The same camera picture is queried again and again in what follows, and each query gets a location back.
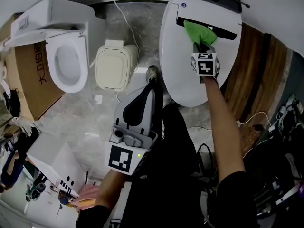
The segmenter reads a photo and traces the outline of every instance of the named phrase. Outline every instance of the power cord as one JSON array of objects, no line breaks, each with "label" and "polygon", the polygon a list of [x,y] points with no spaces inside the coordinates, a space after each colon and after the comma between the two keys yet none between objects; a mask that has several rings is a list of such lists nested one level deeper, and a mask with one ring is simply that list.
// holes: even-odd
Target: power cord
[{"label": "power cord", "polygon": [[202,170],[205,170],[204,164],[203,164],[203,160],[201,159],[201,155],[200,155],[200,150],[202,148],[202,146],[205,146],[208,149],[209,152],[209,156],[210,156],[210,162],[211,162],[211,168],[213,168],[213,157],[212,157],[212,153],[210,148],[208,147],[208,145],[206,145],[205,143],[202,143],[197,151],[197,155],[199,155],[200,160],[201,160],[201,165],[202,165]]},{"label": "power cord", "polygon": [[255,113],[252,117],[249,118],[248,121],[246,121],[246,122],[244,122],[244,123],[241,123],[240,121],[237,121],[237,123],[239,123],[240,125],[246,124],[246,123],[248,123],[252,118],[254,118],[256,115],[258,115],[258,114],[260,114],[260,113],[263,113],[263,114],[266,116],[267,121],[268,121],[269,125],[271,126],[271,123],[270,123],[270,121],[269,121],[268,115],[267,115],[265,112],[263,112],[263,111]]},{"label": "power cord", "polygon": [[[271,123],[270,123],[270,121],[269,121],[268,115],[267,115],[265,112],[263,112],[263,111],[255,113],[252,117],[249,118],[249,120],[247,120],[247,121],[244,122],[244,123],[241,123],[240,121],[237,121],[237,124],[238,124],[239,126],[240,126],[240,125],[244,125],[244,124],[250,122],[250,120],[251,120],[252,118],[254,118],[256,115],[258,115],[258,114],[260,114],[260,113],[263,113],[263,114],[266,116],[267,121],[268,121],[270,127],[272,127],[272,125],[271,125]],[[191,128],[199,128],[199,129],[204,129],[204,130],[206,130],[206,131],[212,131],[212,129],[208,129],[208,128],[201,127],[201,126],[193,126],[193,127],[188,128],[188,129],[191,129]]]},{"label": "power cord", "polygon": [[118,99],[118,93],[119,92],[117,92],[117,94],[115,95],[115,98],[118,100],[118,102],[120,102],[120,99]]},{"label": "power cord", "polygon": [[96,58],[94,59],[94,61],[90,64],[89,68],[93,67],[94,63],[96,62]]},{"label": "power cord", "polygon": [[138,64],[139,64],[139,53],[140,53],[140,49],[139,49],[139,46],[138,46],[137,41],[136,41],[136,39],[135,39],[135,34],[134,34],[133,29],[132,29],[131,26],[129,25],[129,23],[128,23],[128,21],[127,21],[127,18],[125,17],[123,11],[122,11],[122,10],[120,9],[120,7],[117,5],[117,3],[116,3],[115,0],[113,0],[113,2],[114,2],[114,4],[116,5],[116,7],[118,8],[118,10],[121,12],[121,14],[123,15],[123,18],[124,18],[125,23],[127,24],[127,26],[129,27],[129,29],[131,30],[132,36],[133,36],[133,40],[134,40],[134,42],[135,42],[135,44],[136,44],[136,46],[137,46],[137,49],[138,49],[137,67],[136,67],[136,69],[135,69],[135,71],[136,71],[136,70],[138,69]]}]

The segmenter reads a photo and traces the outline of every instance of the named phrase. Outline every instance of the cable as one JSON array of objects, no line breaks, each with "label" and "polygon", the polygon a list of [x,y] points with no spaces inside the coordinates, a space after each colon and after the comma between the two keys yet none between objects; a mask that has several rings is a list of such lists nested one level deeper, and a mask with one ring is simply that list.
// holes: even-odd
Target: cable
[{"label": "cable", "polygon": [[270,123],[270,121],[269,121],[268,115],[267,115],[265,112],[262,112],[262,111],[261,111],[261,112],[255,113],[252,117],[249,118],[248,121],[246,121],[246,122],[244,122],[244,123],[241,123],[241,122],[239,122],[239,123],[240,123],[241,125],[246,124],[246,123],[248,123],[252,118],[254,118],[256,115],[258,115],[258,114],[260,114],[260,113],[263,113],[263,114],[266,116],[267,121],[268,121],[269,125],[271,126],[271,123]]},{"label": "cable", "polygon": [[202,146],[205,146],[208,149],[209,156],[210,156],[210,162],[211,162],[211,168],[213,168],[213,157],[212,157],[212,153],[211,153],[211,150],[208,147],[208,145],[206,145],[205,143],[202,143],[201,146],[198,149],[198,153],[200,154],[200,150],[201,150]]},{"label": "cable", "polygon": [[85,178],[85,184],[87,184],[87,178],[88,178],[88,175],[89,175],[89,172],[88,171],[86,171],[86,178]]},{"label": "cable", "polygon": [[[272,126],[271,123],[270,123],[270,121],[269,121],[268,115],[267,115],[265,112],[263,112],[263,111],[255,113],[252,117],[249,118],[249,120],[247,120],[247,121],[244,122],[244,123],[241,123],[240,121],[237,121],[237,123],[239,123],[240,125],[246,124],[246,123],[248,123],[252,118],[254,118],[257,114],[260,114],[260,113],[263,113],[263,114],[266,116],[269,125]],[[201,126],[193,126],[193,127],[188,128],[188,129],[191,129],[191,128],[200,128],[200,129],[204,129],[204,130],[206,130],[206,131],[212,131],[212,129],[208,129],[208,128],[201,127]]]},{"label": "cable", "polygon": [[93,67],[94,63],[96,62],[96,58],[94,59],[94,61],[91,63],[91,65],[89,66],[89,68]]},{"label": "cable", "polygon": [[200,127],[200,126],[193,126],[193,127],[188,128],[188,129],[191,129],[191,128],[200,128],[200,129],[204,129],[204,130],[207,130],[207,131],[212,131],[212,129],[208,129],[208,128]]},{"label": "cable", "polygon": [[115,97],[116,97],[116,99],[118,100],[118,102],[120,102],[120,99],[118,99],[118,93],[119,93],[119,92],[117,92],[117,94],[115,95]]},{"label": "cable", "polygon": [[260,145],[260,144],[262,144],[262,143],[264,143],[264,142],[266,142],[266,141],[270,141],[270,139],[265,139],[265,140],[259,142],[257,145],[253,146],[250,150],[247,151],[247,153],[243,156],[243,158],[245,158],[245,156],[246,156],[249,152],[251,152],[254,148],[256,148],[258,145]]},{"label": "cable", "polygon": [[125,17],[123,11],[122,11],[122,10],[119,8],[119,6],[117,5],[116,1],[113,0],[113,2],[114,2],[114,4],[116,5],[116,7],[119,9],[119,11],[121,12],[121,14],[123,15],[123,18],[124,18],[125,23],[127,24],[127,26],[129,27],[129,29],[131,30],[132,35],[133,35],[133,40],[134,40],[134,42],[135,42],[135,44],[136,44],[136,46],[137,46],[137,49],[138,49],[137,67],[136,67],[136,69],[134,70],[134,71],[136,71],[136,70],[138,69],[138,64],[139,64],[139,53],[140,53],[140,49],[139,49],[139,46],[138,46],[138,44],[137,44],[137,42],[136,42],[135,35],[134,35],[134,31],[133,31],[133,29],[131,28],[131,26],[129,25],[129,23],[128,23],[128,21],[127,21],[127,18]]}]

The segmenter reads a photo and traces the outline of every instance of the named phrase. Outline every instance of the toilet tank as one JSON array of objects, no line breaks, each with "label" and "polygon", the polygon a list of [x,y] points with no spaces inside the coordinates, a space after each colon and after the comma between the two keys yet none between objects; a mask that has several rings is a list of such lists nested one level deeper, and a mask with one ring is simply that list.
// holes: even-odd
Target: toilet tank
[{"label": "toilet tank", "polygon": [[66,0],[43,0],[17,18],[11,25],[11,37],[38,29],[84,29],[95,17],[94,9]]}]

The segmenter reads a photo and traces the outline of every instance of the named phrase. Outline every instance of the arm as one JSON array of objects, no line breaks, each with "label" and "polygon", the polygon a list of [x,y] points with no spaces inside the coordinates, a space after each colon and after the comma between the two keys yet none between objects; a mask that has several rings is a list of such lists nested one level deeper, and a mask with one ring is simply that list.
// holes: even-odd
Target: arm
[{"label": "arm", "polygon": [[9,163],[9,167],[8,167],[8,169],[6,171],[8,175],[11,175],[13,173],[15,160],[18,159],[18,158],[19,158],[19,153],[16,152],[14,154],[14,156],[11,158],[11,161]]},{"label": "arm", "polygon": [[204,77],[211,114],[212,136],[218,163],[219,183],[228,175],[245,171],[241,135],[217,82]]},{"label": "arm", "polygon": [[101,205],[112,210],[119,199],[126,178],[127,175],[110,170],[101,182],[95,206]]}]

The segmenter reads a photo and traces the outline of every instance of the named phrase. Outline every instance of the shoe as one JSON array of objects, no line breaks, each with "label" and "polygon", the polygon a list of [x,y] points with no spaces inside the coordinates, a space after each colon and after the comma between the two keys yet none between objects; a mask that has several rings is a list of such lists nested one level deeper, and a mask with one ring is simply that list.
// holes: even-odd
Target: shoe
[{"label": "shoe", "polygon": [[146,72],[146,81],[147,83],[149,83],[150,81],[154,80],[155,82],[158,81],[158,77],[159,77],[159,71],[157,66],[152,65],[148,68],[147,72]]}]

